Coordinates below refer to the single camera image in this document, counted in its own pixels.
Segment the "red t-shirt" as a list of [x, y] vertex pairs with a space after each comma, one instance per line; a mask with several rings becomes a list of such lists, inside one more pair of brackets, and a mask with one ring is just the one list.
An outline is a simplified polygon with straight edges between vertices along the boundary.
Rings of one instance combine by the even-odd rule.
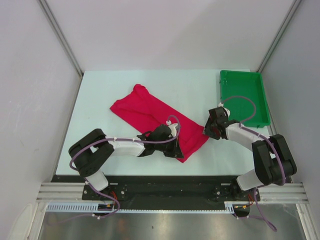
[[115, 101], [110, 110], [140, 133], [154, 130], [164, 124], [170, 115], [176, 116], [181, 125], [178, 140], [184, 158], [177, 159], [181, 163], [209, 139], [203, 134], [203, 126], [150, 94], [141, 84], [136, 84], [129, 95]]

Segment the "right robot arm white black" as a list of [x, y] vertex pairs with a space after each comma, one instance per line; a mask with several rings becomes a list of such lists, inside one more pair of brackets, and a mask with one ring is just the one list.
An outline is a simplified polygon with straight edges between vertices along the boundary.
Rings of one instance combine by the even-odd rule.
[[204, 134], [212, 139], [236, 142], [253, 155], [254, 168], [239, 175], [230, 188], [231, 196], [242, 201], [249, 190], [276, 184], [282, 186], [287, 177], [297, 173], [297, 165], [285, 137], [281, 134], [265, 136], [230, 120], [226, 108], [219, 106], [208, 111]]

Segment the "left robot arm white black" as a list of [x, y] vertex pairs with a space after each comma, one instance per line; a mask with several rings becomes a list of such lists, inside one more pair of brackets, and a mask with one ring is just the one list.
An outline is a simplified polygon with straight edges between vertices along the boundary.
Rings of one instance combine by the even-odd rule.
[[133, 138], [107, 137], [97, 128], [72, 145], [68, 153], [70, 167], [93, 187], [93, 194], [100, 200], [110, 196], [111, 188], [102, 166], [110, 157], [147, 157], [162, 152], [168, 158], [184, 158], [179, 145], [181, 127], [178, 123], [161, 124], [153, 131], [147, 131]]

